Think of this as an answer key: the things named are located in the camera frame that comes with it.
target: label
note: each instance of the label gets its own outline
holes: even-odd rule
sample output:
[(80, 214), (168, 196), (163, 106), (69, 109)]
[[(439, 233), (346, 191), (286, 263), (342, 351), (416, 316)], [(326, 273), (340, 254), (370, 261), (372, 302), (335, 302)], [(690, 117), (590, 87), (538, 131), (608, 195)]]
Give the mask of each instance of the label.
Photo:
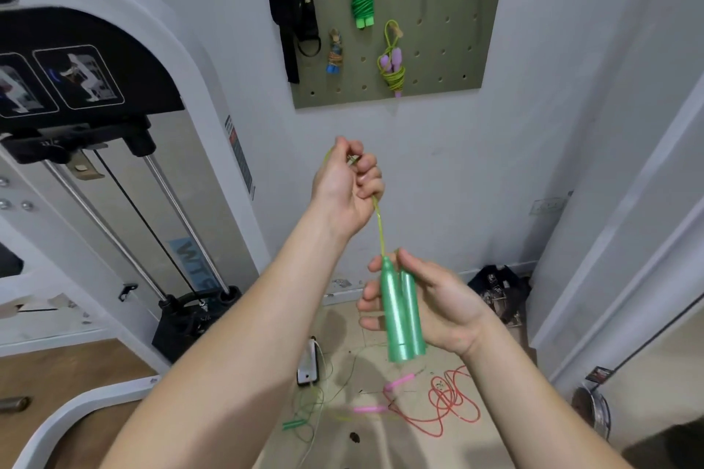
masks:
[(594, 370), (585, 376), (589, 382), (594, 382), (595, 384), (602, 385), (606, 380), (608, 380), (614, 373), (613, 369), (607, 369), (606, 367), (594, 367)]
[(123, 104), (117, 83), (93, 45), (32, 51), (61, 99), (70, 109)]
[(196, 291), (220, 288), (220, 284), (217, 283), (203, 259), (203, 253), (190, 236), (171, 240), (169, 246), (178, 256), (181, 267)]
[(242, 145), (239, 144), (239, 138), (237, 137), (237, 132), (232, 124), (232, 117), (227, 116), (224, 122), (225, 133), (227, 138), (230, 140), (230, 146), (234, 152), (234, 157), (237, 160), (237, 165), (239, 165), (239, 170), (242, 173), (242, 178), (244, 179), (244, 185), (247, 187), (247, 192), (249, 197), (254, 200), (254, 181), (252, 179), (252, 173), (249, 172), (249, 166), (247, 165), (247, 160), (244, 158), (244, 152), (242, 152)]
[(22, 54), (0, 54), (0, 117), (51, 114), (58, 106)]

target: green tube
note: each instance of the green tube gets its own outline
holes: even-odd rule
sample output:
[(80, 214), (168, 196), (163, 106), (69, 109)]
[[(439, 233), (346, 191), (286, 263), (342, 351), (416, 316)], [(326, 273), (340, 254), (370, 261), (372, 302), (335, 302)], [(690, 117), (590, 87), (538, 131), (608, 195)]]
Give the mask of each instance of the green tube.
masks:
[(408, 316), (400, 287), (399, 274), (388, 256), (382, 259), (382, 301), (386, 316), (386, 334), (389, 338), (389, 361), (399, 362), (413, 358), (413, 347), (408, 331)]
[(418, 314), (418, 295), (415, 291), (415, 279), (412, 274), (403, 269), (400, 271), (400, 288), (403, 292), (403, 302), (406, 307), (410, 346), (415, 356), (422, 356), (425, 354), (425, 340), (423, 339), (423, 332), (420, 330), (420, 315)]

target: guide rod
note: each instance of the guide rod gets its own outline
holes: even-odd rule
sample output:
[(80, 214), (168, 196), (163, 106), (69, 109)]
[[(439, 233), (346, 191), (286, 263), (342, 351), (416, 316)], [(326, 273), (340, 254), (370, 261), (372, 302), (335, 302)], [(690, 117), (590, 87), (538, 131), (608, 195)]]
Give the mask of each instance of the guide rod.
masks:
[(56, 180), (58, 180), (58, 182), (66, 191), (68, 191), (68, 194), (78, 203), (78, 205), (84, 209), (84, 211), (93, 220), (93, 222), (99, 226), (99, 228), (107, 236), (110, 242), (118, 248), (118, 250), (130, 263), (130, 265), (135, 268), (136, 272), (139, 273), (142, 278), (144, 278), (144, 281), (149, 285), (149, 287), (152, 288), (152, 290), (159, 297), (159, 299), (166, 300), (166, 295), (158, 286), (158, 284), (154, 282), (151, 276), (149, 276), (149, 273), (146, 272), (146, 269), (142, 267), (140, 262), (137, 261), (137, 259), (132, 255), (132, 253), (128, 250), (125, 244), (120, 241), (120, 239), (112, 231), (110, 226), (108, 226), (108, 224), (103, 221), (103, 218), (92, 206), (92, 204), (88, 202), (88, 199), (86, 199), (83, 194), (75, 188), (73, 183), (66, 178), (64, 172), (61, 171), (61, 169), (59, 169), (54, 163), (48, 162), (47, 160), (44, 160), (42, 163), (44, 164), (44, 167), (48, 169), (48, 172), (51, 173), (51, 175)]
[(210, 257), (210, 254), (208, 254), (208, 251), (206, 250), (206, 246), (203, 244), (200, 237), (198, 236), (196, 229), (193, 228), (193, 225), (189, 221), (189, 218), (186, 215), (186, 212), (184, 211), (183, 207), (181, 206), (179, 199), (176, 197), (176, 194), (174, 193), (173, 189), (171, 188), (171, 184), (169, 184), (169, 181), (166, 179), (166, 176), (164, 175), (163, 171), (161, 170), (161, 167), (157, 163), (156, 159), (154, 158), (154, 156), (145, 156), (144, 162), (146, 163), (146, 166), (149, 167), (149, 171), (151, 171), (151, 174), (154, 176), (154, 179), (159, 184), (159, 187), (163, 191), (164, 195), (166, 195), (166, 198), (168, 199), (169, 204), (171, 204), (171, 207), (176, 212), (176, 215), (178, 216), (179, 220), (181, 221), (181, 224), (186, 227), (186, 230), (188, 230), (189, 235), (191, 236), (191, 238), (193, 238), (193, 241), (198, 246), (198, 249), (201, 250), (201, 253), (203, 254), (203, 260), (205, 260), (206, 265), (208, 266), (211, 273), (213, 274), (213, 277), (215, 277), (217, 283), (220, 284), (220, 287), (222, 288), (224, 294), (229, 295), (230, 288), (225, 283), (222, 275), (220, 275), (220, 272), (217, 270), (217, 267), (216, 267), (215, 263), (213, 262), (213, 259)]

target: right hand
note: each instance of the right hand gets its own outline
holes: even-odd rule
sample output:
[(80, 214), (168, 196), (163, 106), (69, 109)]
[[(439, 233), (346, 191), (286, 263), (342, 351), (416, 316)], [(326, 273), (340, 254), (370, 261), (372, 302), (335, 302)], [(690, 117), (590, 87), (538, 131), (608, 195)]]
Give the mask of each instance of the right hand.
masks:
[[(451, 270), (432, 261), (421, 260), (404, 249), (389, 255), (393, 265), (415, 276), (418, 292), (420, 326), (425, 340), (460, 357), (466, 356), (480, 336), (484, 321), (496, 317), (470, 287)], [(382, 257), (369, 263), (369, 270), (382, 269)], [(362, 298), (357, 301), (362, 312), (383, 311), (379, 280), (367, 282)], [(359, 321), (367, 330), (384, 330), (384, 317), (362, 317)]]

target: wooden floor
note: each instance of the wooden floor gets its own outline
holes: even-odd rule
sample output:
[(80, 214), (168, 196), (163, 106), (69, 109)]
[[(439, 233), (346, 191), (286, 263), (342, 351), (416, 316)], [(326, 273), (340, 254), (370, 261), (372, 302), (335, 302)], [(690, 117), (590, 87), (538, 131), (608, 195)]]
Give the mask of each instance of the wooden floor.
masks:
[[(154, 371), (118, 340), (0, 358), (0, 398), (30, 396), (21, 413), (0, 414), (0, 469), (9, 469), (43, 421), (74, 396)], [(97, 468), (137, 402), (98, 410), (59, 441), (47, 469)]]

